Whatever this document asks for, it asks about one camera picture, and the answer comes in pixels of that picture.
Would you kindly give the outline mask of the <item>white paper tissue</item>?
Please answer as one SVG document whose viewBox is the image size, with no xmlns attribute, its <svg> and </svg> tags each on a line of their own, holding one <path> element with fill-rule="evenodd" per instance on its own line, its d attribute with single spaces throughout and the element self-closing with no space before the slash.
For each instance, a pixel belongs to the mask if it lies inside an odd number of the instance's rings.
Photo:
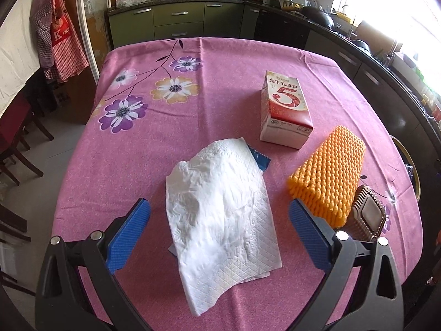
<svg viewBox="0 0 441 331">
<path fill-rule="evenodd" d="M 167 219 L 191 313 L 282 266 L 265 180 L 244 138 L 217 140 L 165 178 Z"/>
</svg>

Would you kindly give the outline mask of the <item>pink floral tablecloth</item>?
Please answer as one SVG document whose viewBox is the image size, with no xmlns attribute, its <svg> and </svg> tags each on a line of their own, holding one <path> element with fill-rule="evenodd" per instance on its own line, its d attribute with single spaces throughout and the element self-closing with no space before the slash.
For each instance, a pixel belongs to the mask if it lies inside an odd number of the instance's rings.
<svg viewBox="0 0 441 331">
<path fill-rule="evenodd" d="M 289 216 L 287 179 L 336 128 L 364 149 L 406 279 L 422 255 L 409 177 L 374 109 L 329 58 L 225 38 L 118 48 L 58 197 L 65 241 L 138 199 L 149 222 L 115 276 L 154 330 L 284 330 L 323 272 Z"/>
</svg>

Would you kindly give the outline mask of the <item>red checkered apron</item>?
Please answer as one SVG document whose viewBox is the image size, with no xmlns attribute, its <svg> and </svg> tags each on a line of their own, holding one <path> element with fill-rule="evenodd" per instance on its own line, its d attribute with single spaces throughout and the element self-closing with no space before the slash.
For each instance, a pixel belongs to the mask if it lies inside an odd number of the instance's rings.
<svg viewBox="0 0 441 331">
<path fill-rule="evenodd" d="M 63 83 L 89 66 L 64 0 L 33 0 L 30 22 L 47 80 Z"/>
</svg>

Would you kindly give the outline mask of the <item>glass sliding door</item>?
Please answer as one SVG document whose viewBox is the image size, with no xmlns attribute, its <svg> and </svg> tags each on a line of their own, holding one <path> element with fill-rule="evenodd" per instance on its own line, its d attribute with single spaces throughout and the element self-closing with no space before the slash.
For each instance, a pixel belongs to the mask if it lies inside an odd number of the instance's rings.
<svg viewBox="0 0 441 331">
<path fill-rule="evenodd" d="M 76 0 L 79 29 L 90 70 L 97 83 L 105 57 L 111 50 L 105 13 L 111 0 Z"/>
</svg>

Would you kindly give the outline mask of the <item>dark wooden chair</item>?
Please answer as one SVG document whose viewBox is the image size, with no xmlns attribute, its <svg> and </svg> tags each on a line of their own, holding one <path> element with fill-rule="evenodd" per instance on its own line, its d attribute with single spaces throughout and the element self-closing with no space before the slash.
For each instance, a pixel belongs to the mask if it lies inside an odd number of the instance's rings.
<svg viewBox="0 0 441 331">
<path fill-rule="evenodd" d="M 30 146 L 25 141 L 23 135 L 24 129 L 31 122 L 33 122 L 49 140 L 54 140 L 54 136 L 44 127 L 42 122 L 40 122 L 32 111 L 31 104 L 25 96 L 23 94 L 17 94 L 6 108 L 3 115 L 1 115 L 0 145 L 1 173 L 8 176 L 17 186 L 20 185 L 20 181 L 11 173 L 11 171 L 9 171 L 5 164 L 5 161 L 11 157 L 15 157 L 38 177 L 43 176 L 43 171 L 27 160 L 27 158 L 18 150 L 18 145 L 20 143 L 26 150 L 30 149 Z"/>
</svg>

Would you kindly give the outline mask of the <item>yellow blue trash bin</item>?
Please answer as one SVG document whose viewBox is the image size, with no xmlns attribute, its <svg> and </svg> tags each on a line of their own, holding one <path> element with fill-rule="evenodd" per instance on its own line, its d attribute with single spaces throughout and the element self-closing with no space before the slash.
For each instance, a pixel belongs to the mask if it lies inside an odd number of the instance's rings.
<svg viewBox="0 0 441 331">
<path fill-rule="evenodd" d="M 391 138 L 401 156 L 401 159 L 403 160 L 404 166 L 406 167 L 406 171 L 410 178 L 416 201 L 418 202 L 421 198 L 422 188 L 416 165 L 403 143 L 394 136 L 391 136 Z"/>
</svg>

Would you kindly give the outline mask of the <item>blue wrapper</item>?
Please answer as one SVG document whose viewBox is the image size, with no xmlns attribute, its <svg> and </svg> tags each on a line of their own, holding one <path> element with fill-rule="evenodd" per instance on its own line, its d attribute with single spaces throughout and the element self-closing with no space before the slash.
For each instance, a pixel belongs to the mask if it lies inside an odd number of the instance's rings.
<svg viewBox="0 0 441 331">
<path fill-rule="evenodd" d="M 256 161 L 259 169 L 262 172 L 265 172 L 268 169 L 269 164 L 271 163 L 271 159 L 260 153 L 259 151 L 255 150 L 252 146 L 248 145 L 248 149 L 250 150 L 254 160 Z"/>
</svg>

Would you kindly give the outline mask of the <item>brown plastic comb brush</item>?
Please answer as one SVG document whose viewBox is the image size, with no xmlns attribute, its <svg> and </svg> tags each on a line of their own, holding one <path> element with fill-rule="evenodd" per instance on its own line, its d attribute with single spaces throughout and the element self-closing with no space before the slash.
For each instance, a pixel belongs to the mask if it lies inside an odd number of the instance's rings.
<svg viewBox="0 0 441 331">
<path fill-rule="evenodd" d="M 341 228 L 354 240 L 379 238 L 386 222 L 386 212 L 369 186 L 357 188 L 346 224 Z"/>
</svg>

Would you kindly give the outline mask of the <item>red white milk carton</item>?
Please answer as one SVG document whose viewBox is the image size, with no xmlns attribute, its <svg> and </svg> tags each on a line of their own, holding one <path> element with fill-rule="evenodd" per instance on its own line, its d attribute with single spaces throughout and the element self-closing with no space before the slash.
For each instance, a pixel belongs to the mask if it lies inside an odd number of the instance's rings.
<svg viewBox="0 0 441 331">
<path fill-rule="evenodd" d="M 300 82 L 267 71 L 261 89 L 260 140 L 299 150 L 313 131 Z"/>
</svg>

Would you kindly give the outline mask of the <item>white curtain cloth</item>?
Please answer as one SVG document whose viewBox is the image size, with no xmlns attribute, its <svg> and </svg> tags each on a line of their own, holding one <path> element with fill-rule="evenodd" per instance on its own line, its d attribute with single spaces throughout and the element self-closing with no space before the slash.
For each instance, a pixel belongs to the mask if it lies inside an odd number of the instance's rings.
<svg viewBox="0 0 441 331">
<path fill-rule="evenodd" d="M 1 26 L 0 106 L 4 112 L 40 68 L 31 31 L 33 0 L 17 0 Z"/>
</svg>

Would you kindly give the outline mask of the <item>green kitchen cabinets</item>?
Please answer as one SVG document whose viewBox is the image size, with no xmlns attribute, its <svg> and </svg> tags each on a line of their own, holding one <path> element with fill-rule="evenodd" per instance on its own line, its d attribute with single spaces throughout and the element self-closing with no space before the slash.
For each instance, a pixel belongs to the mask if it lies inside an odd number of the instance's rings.
<svg viewBox="0 0 441 331">
<path fill-rule="evenodd" d="M 150 40 L 245 38 L 252 40 L 260 9 L 226 1 L 177 2 L 108 12 L 114 48 Z"/>
</svg>

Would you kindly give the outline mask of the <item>large black wok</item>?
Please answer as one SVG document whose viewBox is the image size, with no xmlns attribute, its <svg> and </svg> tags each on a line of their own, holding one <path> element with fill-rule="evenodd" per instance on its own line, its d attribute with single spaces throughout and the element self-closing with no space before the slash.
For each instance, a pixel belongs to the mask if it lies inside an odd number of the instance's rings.
<svg viewBox="0 0 441 331">
<path fill-rule="evenodd" d="M 302 7 L 300 13 L 304 15 L 309 21 L 316 23 L 324 28 L 331 31 L 334 30 L 334 21 L 329 14 L 325 13 L 323 10 L 317 7 Z"/>
</svg>

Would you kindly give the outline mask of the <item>orange foam fruit net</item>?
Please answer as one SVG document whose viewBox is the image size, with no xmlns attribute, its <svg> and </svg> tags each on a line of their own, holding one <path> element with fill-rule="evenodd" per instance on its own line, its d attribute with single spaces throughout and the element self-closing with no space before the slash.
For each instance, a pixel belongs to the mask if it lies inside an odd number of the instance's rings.
<svg viewBox="0 0 441 331">
<path fill-rule="evenodd" d="M 366 146 L 344 126 L 337 126 L 318 149 L 288 178 L 292 199 L 300 199 L 333 229 L 346 224 L 359 184 Z"/>
</svg>

